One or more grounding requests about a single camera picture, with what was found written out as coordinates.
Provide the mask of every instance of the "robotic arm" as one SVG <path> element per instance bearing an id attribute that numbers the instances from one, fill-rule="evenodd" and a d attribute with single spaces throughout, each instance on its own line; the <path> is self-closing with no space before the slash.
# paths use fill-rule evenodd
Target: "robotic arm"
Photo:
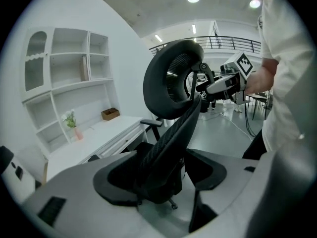
<path id="1" fill-rule="evenodd" d="M 207 64 L 203 63 L 202 65 L 201 68 L 204 66 L 207 68 L 205 67 L 205 70 L 201 72 L 210 71 Z M 252 69 L 253 65 L 244 52 L 236 53 L 220 67 L 221 78 L 216 81 L 208 80 L 197 86 L 196 90 L 198 92 L 205 91 L 207 100 L 230 99 L 237 105 L 247 103 L 249 101 L 245 100 L 244 90 Z"/>

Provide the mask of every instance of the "brown box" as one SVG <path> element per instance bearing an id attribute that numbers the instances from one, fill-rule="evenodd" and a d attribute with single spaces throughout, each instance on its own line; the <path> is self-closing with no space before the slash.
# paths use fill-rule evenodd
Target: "brown box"
<path id="1" fill-rule="evenodd" d="M 101 112 L 101 116 L 103 117 L 103 120 L 107 120 L 107 121 L 110 121 L 111 119 L 116 118 L 119 115 L 120 115 L 120 112 L 115 108 L 107 109 Z"/>

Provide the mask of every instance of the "person's arm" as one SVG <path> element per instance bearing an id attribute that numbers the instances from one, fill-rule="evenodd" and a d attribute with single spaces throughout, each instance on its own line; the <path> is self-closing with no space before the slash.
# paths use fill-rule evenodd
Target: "person's arm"
<path id="1" fill-rule="evenodd" d="M 270 90 L 274 83 L 277 65 L 277 60 L 263 58 L 261 68 L 248 77 L 245 94 L 262 93 Z"/>

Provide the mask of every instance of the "chair armrest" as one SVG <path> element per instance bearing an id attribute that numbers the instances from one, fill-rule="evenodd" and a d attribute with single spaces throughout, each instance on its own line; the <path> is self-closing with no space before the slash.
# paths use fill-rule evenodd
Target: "chair armrest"
<path id="1" fill-rule="evenodd" d="M 163 123 L 161 121 L 157 121 L 157 120 L 145 119 L 145 120 L 141 121 L 141 124 L 146 124 L 146 125 L 155 126 L 155 127 L 161 127 Z"/>

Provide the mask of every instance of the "black pants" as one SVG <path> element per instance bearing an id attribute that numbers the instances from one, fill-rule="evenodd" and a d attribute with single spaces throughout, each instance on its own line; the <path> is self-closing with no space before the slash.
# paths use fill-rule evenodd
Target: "black pants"
<path id="1" fill-rule="evenodd" d="M 259 160 L 263 153 L 266 153 L 266 148 L 263 142 L 262 130 L 260 130 L 249 148 L 244 152 L 242 159 Z"/>

